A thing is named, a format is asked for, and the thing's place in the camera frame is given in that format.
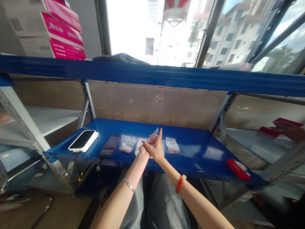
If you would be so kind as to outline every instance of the chair leg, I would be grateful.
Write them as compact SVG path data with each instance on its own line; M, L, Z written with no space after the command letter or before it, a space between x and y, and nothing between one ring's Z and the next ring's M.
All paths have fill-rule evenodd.
M50 207L51 207L51 205L52 205L52 203L53 203L53 199L54 199L53 196L51 196L50 194L47 194L46 197L49 197L48 204L47 204L47 206L45 207L44 212L41 213L41 215L40 215L39 218L36 220L36 222L33 224L33 226L31 227L31 229L34 229L34 228L38 225L38 223L41 221L41 219L42 219L42 218L45 216L45 214L49 211L49 209L50 209Z

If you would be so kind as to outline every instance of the stacked boxes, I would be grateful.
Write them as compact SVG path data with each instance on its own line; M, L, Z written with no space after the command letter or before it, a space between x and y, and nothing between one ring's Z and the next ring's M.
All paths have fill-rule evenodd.
M2 0L28 56L85 59L81 25L60 0Z

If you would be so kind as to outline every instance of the glass pane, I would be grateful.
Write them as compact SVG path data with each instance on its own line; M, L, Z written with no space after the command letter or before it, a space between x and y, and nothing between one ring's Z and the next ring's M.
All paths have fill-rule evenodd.
M203 67L222 64L239 70L265 25L276 0L226 0Z
M253 72L292 74L305 58L305 24L263 57Z
M214 0L107 0L112 54L194 67Z
M268 46L275 38L277 38L281 33L283 33L299 16L305 12L305 1L297 0L293 5L291 5L281 22L274 31L272 37L268 41Z

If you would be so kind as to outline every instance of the smartphone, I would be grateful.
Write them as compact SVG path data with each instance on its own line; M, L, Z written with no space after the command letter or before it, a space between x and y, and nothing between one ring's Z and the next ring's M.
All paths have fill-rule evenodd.
M68 150L73 152L86 152L97 137L98 132L95 130L84 130L68 147Z

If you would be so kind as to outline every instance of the silver bracelet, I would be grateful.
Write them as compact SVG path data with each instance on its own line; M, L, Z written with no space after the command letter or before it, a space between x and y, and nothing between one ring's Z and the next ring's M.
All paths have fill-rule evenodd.
M129 183L125 178L123 178L123 181L127 184L127 186L130 188L130 190L134 193L135 190L134 190L133 187L130 185L130 183Z

